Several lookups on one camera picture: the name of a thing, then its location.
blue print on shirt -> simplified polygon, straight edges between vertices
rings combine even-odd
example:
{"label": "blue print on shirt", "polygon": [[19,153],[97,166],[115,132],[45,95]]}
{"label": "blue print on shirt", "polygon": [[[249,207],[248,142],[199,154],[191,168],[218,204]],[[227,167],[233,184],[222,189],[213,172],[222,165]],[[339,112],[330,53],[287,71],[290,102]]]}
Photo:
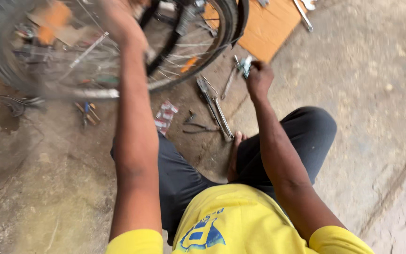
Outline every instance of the blue print on shirt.
{"label": "blue print on shirt", "polygon": [[221,212],[223,212],[223,208],[205,216],[197,222],[183,236],[179,245],[176,246],[176,249],[188,252],[191,249],[204,250],[216,244],[225,245],[222,234],[214,226],[214,222],[217,220],[217,214]]}

black pants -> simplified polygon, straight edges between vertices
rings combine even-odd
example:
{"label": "black pants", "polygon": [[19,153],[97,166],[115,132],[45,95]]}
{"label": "black pants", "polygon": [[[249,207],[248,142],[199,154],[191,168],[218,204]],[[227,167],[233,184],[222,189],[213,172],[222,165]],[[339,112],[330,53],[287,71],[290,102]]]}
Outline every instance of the black pants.
{"label": "black pants", "polygon": [[[321,108],[301,107],[283,118],[281,125],[314,184],[335,138],[335,121]],[[206,188],[219,184],[195,170],[161,133],[158,165],[162,228],[168,231],[168,244],[172,245],[178,224],[190,201]],[[259,135],[240,143],[236,167],[239,178],[232,183],[250,185],[277,200],[262,165]]]}

bare foot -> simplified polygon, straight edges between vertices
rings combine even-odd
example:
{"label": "bare foot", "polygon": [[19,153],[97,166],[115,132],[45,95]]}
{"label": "bare foot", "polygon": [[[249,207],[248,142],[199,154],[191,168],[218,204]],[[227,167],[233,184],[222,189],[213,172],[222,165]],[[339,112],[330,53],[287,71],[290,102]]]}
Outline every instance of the bare foot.
{"label": "bare foot", "polygon": [[233,147],[231,148],[230,164],[228,166],[228,176],[227,176],[228,182],[232,182],[239,177],[236,172],[237,149],[239,147],[240,142],[246,139],[247,135],[242,134],[240,131],[236,131],[236,133],[234,134]]}

hand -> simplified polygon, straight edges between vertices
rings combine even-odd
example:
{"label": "hand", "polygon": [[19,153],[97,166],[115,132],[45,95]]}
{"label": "hand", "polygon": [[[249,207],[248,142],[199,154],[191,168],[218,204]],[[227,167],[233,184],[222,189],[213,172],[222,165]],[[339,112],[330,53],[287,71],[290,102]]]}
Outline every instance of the hand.
{"label": "hand", "polygon": [[247,78],[247,89],[253,102],[267,100],[267,92],[274,74],[272,68],[263,61],[252,61]]}
{"label": "hand", "polygon": [[148,48],[147,38],[133,17],[133,7],[146,4],[146,0],[100,0],[105,12],[105,26],[109,37],[124,49],[129,47],[140,52]]}

left hand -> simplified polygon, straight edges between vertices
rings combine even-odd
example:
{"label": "left hand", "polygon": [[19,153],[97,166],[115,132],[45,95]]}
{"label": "left hand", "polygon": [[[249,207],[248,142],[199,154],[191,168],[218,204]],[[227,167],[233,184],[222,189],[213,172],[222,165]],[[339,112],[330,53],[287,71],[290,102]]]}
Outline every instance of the left hand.
{"label": "left hand", "polygon": [[136,19],[132,16],[133,5],[145,4],[148,0],[100,0],[106,18],[109,36],[121,48],[132,47],[144,52],[148,41]]}

